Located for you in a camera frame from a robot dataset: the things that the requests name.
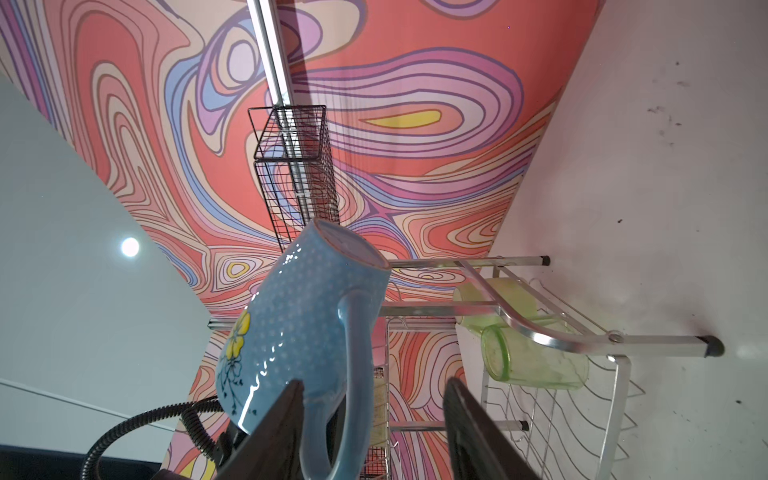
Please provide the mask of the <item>green transparent cup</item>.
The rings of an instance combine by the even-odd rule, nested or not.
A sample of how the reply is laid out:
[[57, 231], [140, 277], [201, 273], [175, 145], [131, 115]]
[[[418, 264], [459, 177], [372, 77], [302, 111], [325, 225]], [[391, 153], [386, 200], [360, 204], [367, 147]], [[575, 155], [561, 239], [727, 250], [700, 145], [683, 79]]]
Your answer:
[[388, 439], [388, 383], [384, 378], [374, 379], [374, 414], [370, 448], [384, 448]]
[[511, 385], [578, 390], [589, 378], [586, 356], [545, 347], [507, 325], [491, 325], [480, 337], [486, 373]]

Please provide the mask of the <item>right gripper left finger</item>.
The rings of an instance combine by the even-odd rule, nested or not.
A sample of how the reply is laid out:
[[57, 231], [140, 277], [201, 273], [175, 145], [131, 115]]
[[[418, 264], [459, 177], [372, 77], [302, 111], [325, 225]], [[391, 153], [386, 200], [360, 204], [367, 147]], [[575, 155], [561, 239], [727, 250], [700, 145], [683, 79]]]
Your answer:
[[216, 479], [299, 478], [303, 391], [302, 381], [290, 381], [251, 434], [227, 427], [216, 442]]

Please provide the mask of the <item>steel two-tier dish rack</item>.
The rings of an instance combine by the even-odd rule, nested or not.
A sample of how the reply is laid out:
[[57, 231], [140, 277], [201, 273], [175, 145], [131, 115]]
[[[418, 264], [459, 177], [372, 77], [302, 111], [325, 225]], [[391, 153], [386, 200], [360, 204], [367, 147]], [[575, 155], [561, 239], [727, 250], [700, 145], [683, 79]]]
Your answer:
[[[474, 329], [484, 367], [498, 382], [578, 389], [591, 355], [719, 357], [714, 336], [598, 335], [564, 312], [535, 316], [543, 297], [507, 271], [512, 259], [460, 260], [472, 281], [443, 307], [415, 304], [404, 316], [448, 316]], [[293, 380], [304, 385], [300, 462], [308, 479], [353, 479], [362, 471], [374, 414], [372, 336], [384, 314], [392, 265], [378, 251], [343, 253], [302, 241], [285, 251], [235, 321], [216, 367], [218, 400], [254, 432]]]

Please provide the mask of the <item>blue ceramic mug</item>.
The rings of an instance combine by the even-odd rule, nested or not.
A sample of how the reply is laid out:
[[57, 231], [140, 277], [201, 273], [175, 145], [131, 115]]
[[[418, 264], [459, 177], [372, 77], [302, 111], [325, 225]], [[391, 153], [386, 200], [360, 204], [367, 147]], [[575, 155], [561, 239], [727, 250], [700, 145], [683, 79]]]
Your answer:
[[314, 219], [275, 262], [221, 352], [218, 400], [247, 434], [290, 381], [302, 381], [307, 479], [355, 479], [362, 470], [374, 414], [372, 334], [390, 274], [364, 238]]

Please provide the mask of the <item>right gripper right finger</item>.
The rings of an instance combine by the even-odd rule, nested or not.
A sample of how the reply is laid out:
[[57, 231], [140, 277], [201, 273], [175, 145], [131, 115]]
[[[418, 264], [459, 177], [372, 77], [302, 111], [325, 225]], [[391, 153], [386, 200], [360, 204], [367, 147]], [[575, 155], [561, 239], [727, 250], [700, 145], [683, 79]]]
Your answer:
[[443, 410], [455, 479], [539, 479], [455, 377], [447, 381]]

